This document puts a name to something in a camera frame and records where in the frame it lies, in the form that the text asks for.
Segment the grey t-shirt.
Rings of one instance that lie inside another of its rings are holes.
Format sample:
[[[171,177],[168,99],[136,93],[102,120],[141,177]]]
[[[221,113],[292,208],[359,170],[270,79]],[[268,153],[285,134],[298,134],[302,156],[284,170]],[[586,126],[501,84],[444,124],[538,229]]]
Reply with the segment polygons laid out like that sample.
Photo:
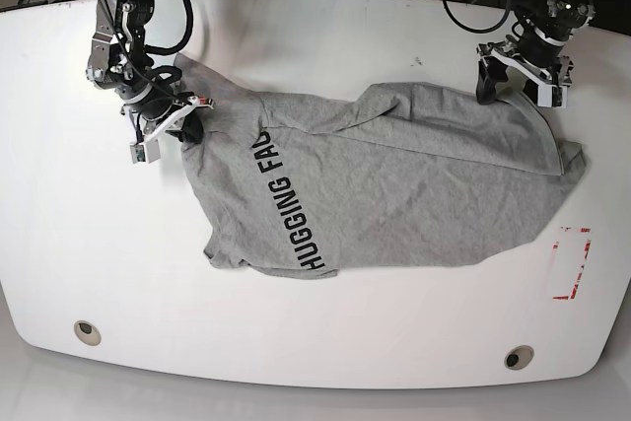
[[[472,265],[534,241],[583,177],[523,94],[491,105],[425,83],[358,99],[250,91],[184,55],[209,97],[182,162],[220,269],[321,279],[364,267]]]

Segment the red tape rectangle marking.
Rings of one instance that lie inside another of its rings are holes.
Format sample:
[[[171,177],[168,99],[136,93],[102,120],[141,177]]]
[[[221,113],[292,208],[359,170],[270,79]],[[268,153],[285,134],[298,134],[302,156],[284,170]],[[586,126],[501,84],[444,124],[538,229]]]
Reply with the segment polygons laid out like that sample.
[[[553,301],[571,301],[576,298],[588,262],[592,239],[590,228],[560,229],[552,249],[547,288]]]

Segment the left table grommet hole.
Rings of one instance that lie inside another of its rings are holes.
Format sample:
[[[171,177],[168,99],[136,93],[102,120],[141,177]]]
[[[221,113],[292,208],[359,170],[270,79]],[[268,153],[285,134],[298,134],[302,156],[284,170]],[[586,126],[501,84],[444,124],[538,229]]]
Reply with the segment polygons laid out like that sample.
[[[87,321],[78,320],[75,322],[74,332],[77,338],[88,346],[95,347],[102,342],[102,336],[99,330]]]

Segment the table grommet hole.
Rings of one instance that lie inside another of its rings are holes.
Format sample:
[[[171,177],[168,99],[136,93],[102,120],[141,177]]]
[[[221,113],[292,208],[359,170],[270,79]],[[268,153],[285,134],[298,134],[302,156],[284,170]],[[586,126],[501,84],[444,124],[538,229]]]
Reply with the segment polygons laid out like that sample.
[[[519,371],[528,366],[534,357],[534,350],[528,345],[512,349],[505,357],[504,364],[508,370]]]
[[[102,336],[99,330],[87,321],[78,320],[75,322],[74,332],[77,338],[88,346],[95,347],[102,342]]]

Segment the right table grommet hole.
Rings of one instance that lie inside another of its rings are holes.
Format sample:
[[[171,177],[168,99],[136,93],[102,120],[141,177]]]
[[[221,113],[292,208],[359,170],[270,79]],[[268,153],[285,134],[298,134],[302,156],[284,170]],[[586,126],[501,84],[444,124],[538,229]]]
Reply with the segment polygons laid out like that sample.
[[[534,350],[528,345],[512,349],[505,357],[504,364],[508,370],[519,371],[528,366],[534,357]]]

